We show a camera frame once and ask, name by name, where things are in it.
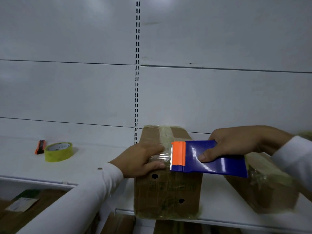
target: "hand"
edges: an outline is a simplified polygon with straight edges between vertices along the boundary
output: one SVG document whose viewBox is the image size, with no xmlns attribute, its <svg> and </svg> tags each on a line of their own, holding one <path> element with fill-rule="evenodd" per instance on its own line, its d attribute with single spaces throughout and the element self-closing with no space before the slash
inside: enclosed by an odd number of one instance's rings
<svg viewBox="0 0 312 234">
<path fill-rule="evenodd" d="M 143 176 L 151 170 L 164 169 L 166 165 L 161 161 L 147 163 L 153 155 L 160 153 L 164 147 L 154 143 L 137 143 L 127 148 L 117 158 L 109 163 L 118 167 L 124 178 Z"/>
<path fill-rule="evenodd" d="M 273 155 L 293 135 L 270 126 L 240 126 L 216 129 L 208 140 L 217 145 L 198 157 L 201 162 L 210 162 L 222 155 L 245 155 L 250 152 L 265 152 Z"/>
</svg>

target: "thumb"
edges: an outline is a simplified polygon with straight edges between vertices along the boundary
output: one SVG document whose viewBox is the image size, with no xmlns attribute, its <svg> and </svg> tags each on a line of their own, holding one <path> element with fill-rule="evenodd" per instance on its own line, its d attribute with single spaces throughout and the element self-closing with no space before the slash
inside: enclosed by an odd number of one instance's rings
<svg viewBox="0 0 312 234">
<path fill-rule="evenodd" d="M 155 169 L 165 169 L 166 165 L 161 161 L 153 161 L 151 163 L 147 163 L 143 165 L 142 169 L 142 175 L 145 175 L 146 173 L 150 172 L 151 170 Z"/>
<path fill-rule="evenodd" d="M 198 160 L 201 162 L 211 162 L 215 160 L 217 157 L 224 155 L 223 146 L 217 144 L 215 147 L 211 149 L 207 149 L 203 154 L 198 157 Z"/>
</svg>

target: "tape roll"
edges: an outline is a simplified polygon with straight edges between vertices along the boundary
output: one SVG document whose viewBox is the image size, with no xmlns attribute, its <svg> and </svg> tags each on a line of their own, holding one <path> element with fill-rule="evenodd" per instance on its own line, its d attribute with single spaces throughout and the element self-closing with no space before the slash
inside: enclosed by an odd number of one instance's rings
<svg viewBox="0 0 312 234">
<path fill-rule="evenodd" d="M 74 155 L 73 144 L 70 142 L 54 143 L 44 149 L 47 162 L 60 162 Z"/>
</svg>

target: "packing tape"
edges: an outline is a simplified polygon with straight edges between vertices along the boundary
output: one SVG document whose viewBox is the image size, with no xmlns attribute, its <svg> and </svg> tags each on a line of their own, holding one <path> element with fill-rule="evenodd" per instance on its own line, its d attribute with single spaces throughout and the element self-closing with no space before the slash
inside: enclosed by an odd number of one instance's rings
<svg viewBox="0 0 312 234">
<path fill-rule="evenodd" d="M 60 162 L 74 155 L 73 144 L 70 142 L 54 143 L 44 149 L 47 162 Z"/>
</svg>

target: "white sleeve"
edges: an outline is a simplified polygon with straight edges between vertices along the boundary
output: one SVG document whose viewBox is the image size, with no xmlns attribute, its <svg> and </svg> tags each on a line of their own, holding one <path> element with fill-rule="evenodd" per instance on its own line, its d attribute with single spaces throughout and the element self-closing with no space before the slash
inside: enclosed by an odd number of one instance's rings
<svg viewBox="0 0 312 234">
<path fill-rule="evenodd" d="M 295 136 L 271 159 L 281 170 L 312 191 L 312 141 Z"/>
<path fill-rule="evenodd" d="M 123 179 L 114 165 L 106 163 L 102 168 L 42 211 L 18 234 L 83 234 L 101 204 Z"/>
</svg>

